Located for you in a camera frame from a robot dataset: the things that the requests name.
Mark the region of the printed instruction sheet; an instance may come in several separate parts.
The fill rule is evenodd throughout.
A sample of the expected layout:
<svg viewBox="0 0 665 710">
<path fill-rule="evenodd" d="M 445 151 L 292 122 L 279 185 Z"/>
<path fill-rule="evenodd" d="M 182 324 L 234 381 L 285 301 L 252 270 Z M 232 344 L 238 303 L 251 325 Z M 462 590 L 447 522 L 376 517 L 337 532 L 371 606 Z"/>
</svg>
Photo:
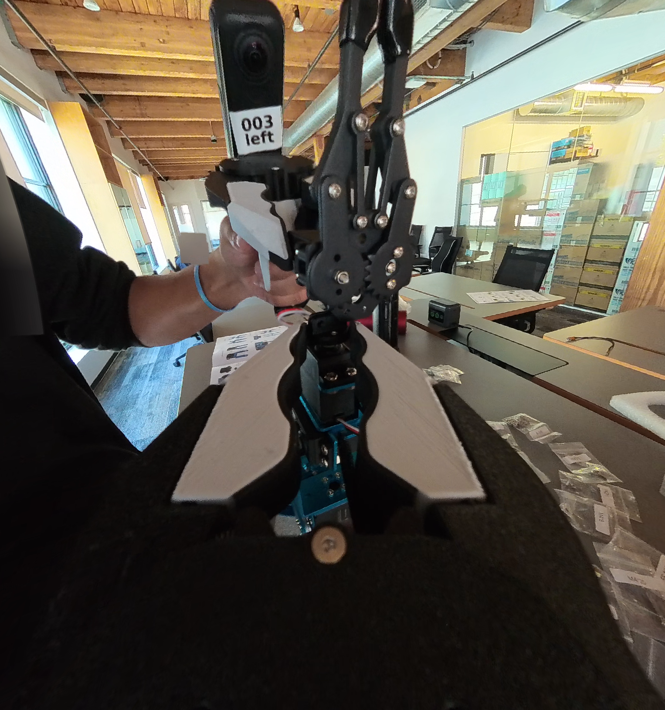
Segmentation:
<svg viewBox="0 0 665 710">
<path fill-rule="evenodd" d="M 288 327 L 281 325 L 217 338 L 212 355 L 210 384 L 223 385 L 233 372 L 286 330 Z"/>
</svg>

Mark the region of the black desk panel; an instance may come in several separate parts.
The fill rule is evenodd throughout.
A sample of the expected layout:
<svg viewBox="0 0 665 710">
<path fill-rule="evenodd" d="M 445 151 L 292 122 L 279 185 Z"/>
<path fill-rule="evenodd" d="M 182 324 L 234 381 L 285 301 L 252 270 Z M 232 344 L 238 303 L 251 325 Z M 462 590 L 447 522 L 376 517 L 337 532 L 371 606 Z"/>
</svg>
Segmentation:
<svg viewBox="0 0 665 710">
<path fill-rule="evenodd" d="M 471 354 L 526 378 L 568 365 L 562 359 L 479 326 L 460 325 L 449 333 L 449 340 L 464 347 Z"/>
</svg>

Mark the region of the dark grey desk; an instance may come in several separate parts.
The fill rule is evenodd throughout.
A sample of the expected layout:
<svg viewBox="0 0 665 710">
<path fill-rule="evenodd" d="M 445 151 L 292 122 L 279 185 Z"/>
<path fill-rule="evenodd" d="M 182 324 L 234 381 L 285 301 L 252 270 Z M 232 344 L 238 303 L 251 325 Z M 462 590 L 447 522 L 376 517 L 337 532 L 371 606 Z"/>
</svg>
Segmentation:
<svg viewBox="0 0 665 710">
<path fill-rule="evenodd" d="M 204 571 L 207 673 L 215 709 L 665 709 L 623 640 L 554 493 L 485 420 L 535 409 L 627 465 L 647 491 L 665 448 L 464 354 L 420 329 L 413 363 L 450 355 L 469 368 L 443 383 L 485 501 L 381 510 L 389 490 L 307 535 L 237 533 Z M 647 464 L 647 473 L 639 466 Z"/>
</svg>

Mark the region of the black cylindrical flask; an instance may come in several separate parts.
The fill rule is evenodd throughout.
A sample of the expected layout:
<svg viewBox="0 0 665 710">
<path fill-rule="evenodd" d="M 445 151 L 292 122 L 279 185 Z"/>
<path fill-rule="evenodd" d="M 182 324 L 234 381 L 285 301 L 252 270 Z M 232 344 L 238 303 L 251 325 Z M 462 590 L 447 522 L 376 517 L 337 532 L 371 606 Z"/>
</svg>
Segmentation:
<svg viewBox="0 0 665 710">
<path fill-rule="evenodd" d="M 372 316 L 372 331 L 392 348 L 399 348 L 399 336 L 405 333 L 406 316 L 402 312 L 387 313 L 379 308 Z"/>
</svg>

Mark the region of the pile of small parts bags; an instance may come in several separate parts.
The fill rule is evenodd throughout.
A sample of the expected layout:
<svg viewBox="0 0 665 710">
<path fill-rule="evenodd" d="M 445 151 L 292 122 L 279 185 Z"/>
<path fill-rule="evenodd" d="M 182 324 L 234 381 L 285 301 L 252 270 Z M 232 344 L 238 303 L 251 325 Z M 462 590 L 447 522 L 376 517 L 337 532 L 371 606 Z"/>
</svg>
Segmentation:
<svg viewBox="0 0 665 710">
<path fill-rule="evenodd" d="M 665 554 L 640 539 L 635 494 L 622 487 L 580 442 L 558 442 L 559 432 L 519 413 L 487 424 L 532 468 L 544 484 L 551 479 L 517 443 L 514 434 L 548 445 L 561 462 L 559 507 L 576 532 L 593 540 L 594 574 L 623 640 L 665 702 Z"/>
</svg>

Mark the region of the beige office table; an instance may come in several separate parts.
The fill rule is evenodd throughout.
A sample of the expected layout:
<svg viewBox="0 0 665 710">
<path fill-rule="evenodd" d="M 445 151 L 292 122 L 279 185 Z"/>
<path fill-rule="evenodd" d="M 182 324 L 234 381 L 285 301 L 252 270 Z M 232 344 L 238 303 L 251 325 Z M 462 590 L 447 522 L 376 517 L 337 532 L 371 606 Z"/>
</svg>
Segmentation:
<svg viewBox="0 0 665 710">
<path fill-rule="evenodd" d="M 492 302 L 479 304 L 473 301 L 469 293 L 506 292 L 511 287 L 496 283 L 475 280 L 449 273 L 429 273 L 412 277 L 409 285 L 400 291 L 400 296 L 407 301 L 440 298 L 458 302 L 465 312 L 486 320 L 497 321 L 538 310 L 551 309 L 562 305 L 564 297 L 549 294 L 541 301 Z"/>
</svg>

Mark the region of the white paper sheet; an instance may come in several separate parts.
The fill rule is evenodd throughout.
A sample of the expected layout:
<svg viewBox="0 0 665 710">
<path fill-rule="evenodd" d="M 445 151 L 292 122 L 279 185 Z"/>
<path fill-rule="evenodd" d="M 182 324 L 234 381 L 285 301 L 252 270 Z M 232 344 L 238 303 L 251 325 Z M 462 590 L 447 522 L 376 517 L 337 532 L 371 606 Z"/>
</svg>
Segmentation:
<svg viewBox="0 0 665 710">
<path fill-rule="evenodd" d="M 545 298 L 532 290 L 495 290 L 467 293 L 477 305 L 494 305 L 524 302 L 542 302 Z"/>
</svg>

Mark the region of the black office chair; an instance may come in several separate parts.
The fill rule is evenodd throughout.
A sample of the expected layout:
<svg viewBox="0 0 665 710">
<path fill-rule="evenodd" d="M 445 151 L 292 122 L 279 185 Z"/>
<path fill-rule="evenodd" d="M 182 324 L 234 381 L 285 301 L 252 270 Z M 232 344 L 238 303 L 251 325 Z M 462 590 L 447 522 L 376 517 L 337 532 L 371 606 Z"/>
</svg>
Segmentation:
<svg viewBox="0 0 665 710">
<path fill-rule="evenodd" d="M 454 266 L 464 244 L 451 226 L 435 226 L 428 245 L 428 257 L 418 256 L 413 264 L 413 275 L 454 272 Z"/>
<path fill-rule="evenodd" d="M 554 249 L 542 250 L 509 245 L 493 277 L 493 283 L 538 292 L 554 253 Z M 496 323 L 532 334 L 535 330 L 536 312 L 498 319 Z"/>
</svg>

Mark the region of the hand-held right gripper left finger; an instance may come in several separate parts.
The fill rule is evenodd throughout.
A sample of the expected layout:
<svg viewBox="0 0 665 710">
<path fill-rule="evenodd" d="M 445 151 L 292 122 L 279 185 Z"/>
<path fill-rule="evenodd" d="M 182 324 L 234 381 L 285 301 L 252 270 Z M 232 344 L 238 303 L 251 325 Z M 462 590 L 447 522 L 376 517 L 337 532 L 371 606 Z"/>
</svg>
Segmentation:
<svg viewBox="0 0 665 710">
<path fill-rule="evenodd" d="M 301 480 L 292 401 L 300 393 L 303 325 L 289 327 L 234 372 L 173 491 L 175 503 L 279 513 Z"/>
</svg>

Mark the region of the brown wooden desk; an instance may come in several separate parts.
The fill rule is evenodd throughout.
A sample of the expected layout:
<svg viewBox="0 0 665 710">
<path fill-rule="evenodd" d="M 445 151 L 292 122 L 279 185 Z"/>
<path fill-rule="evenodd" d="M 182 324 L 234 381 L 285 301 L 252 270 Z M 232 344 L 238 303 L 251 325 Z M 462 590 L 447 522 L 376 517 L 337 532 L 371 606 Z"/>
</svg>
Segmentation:
<svg viewBox="0 0 665 710">
<path fill-rule="evenodd" d="M 544 335 L 544 339 L 665 381 L 665 308 L 641 307 Z"/>
</svg>

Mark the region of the small black box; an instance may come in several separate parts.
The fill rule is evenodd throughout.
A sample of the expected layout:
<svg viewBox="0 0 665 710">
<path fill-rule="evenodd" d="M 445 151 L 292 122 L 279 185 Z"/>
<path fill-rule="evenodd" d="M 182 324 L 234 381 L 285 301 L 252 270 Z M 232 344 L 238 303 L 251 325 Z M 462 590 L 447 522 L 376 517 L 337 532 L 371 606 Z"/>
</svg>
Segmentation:
<svg viewBox="0 0 665 710">
<path fill-rule="evenodd" d="M 439 330 L 457 329 L 461 320 L 461 304 L 441 298 L 431 298 L 427 306 L 427 321 Z"/>
</svg>

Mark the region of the blue toy robot arm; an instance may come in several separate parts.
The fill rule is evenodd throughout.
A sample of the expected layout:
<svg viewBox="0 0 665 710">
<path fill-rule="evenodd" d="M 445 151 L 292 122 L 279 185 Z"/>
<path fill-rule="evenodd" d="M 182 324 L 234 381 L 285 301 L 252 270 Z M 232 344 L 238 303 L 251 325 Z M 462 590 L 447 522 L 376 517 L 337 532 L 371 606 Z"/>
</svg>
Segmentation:
<svg viewBox="0 0 665 710">
<path fill-rule="evenodd" d="M 349 323 L 318 312 L 303 334 L 302 390 L 292 409 L 301 482 L 290 508 L 306 535 L 325 525 L 352 526 L 346 479 L 357 459 L 362 410 L 356 397 Z"/>
</svg>

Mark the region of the silver ventilation duct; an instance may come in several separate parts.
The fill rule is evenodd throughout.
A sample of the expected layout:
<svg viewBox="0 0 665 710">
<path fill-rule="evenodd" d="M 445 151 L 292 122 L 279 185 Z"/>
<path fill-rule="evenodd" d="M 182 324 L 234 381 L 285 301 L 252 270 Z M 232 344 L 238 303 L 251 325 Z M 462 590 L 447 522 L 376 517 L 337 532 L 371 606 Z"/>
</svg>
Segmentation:
<svg viewBox="0 0 665 710">
<path fill-rule="evenodd" d="M 421 49 L 474 4 L 475 1 L 414 1 L 415 20 L 411 50 L 415 52 Z M 379 46 L 379 36 L 375 34 L 364 55 L 361 96 L 380 84 L 383 76 L 383 51 Z M 339 79 L 335 77 L 292 125 L 284 130 L 284 154 L 291 153 L 292 149 L 334 120 L 338 88 Z"/>
</svg>

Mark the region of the black toy robot claw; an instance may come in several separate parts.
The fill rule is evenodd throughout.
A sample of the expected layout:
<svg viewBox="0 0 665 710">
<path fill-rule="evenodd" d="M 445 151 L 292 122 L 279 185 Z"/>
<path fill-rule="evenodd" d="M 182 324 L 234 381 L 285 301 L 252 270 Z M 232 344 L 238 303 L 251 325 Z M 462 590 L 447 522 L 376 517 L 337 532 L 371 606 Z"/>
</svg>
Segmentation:
<svg viewBox="0 0 665 710">
<path fill-rule="evenodd" d="M 336 114 L 304 200 L 317 208 L 317 236 L 294 233 L 295 272 L 310 299 L 338 321 L 371 315 L 411 278 L 417 185 L 403 103 L 413 25 L 411 1 L 344 1 L 340 10 Z M 383 57 L 383 94 L 369 124 L 362 77 L 373 37 Z"/>
</svg>

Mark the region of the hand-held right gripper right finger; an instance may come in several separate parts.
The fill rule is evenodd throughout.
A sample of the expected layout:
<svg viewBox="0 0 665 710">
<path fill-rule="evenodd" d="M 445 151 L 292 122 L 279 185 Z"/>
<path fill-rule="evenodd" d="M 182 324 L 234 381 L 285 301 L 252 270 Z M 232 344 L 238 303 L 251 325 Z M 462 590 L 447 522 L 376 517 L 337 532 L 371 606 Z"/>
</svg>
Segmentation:
<svg viewBox="0 0 665 710">
<path fill-rule="evenodd" d="M 357 488 L 378 512 L 486 501 L 440 394 L 420 368 L 357 329 Z"/>
</svg>

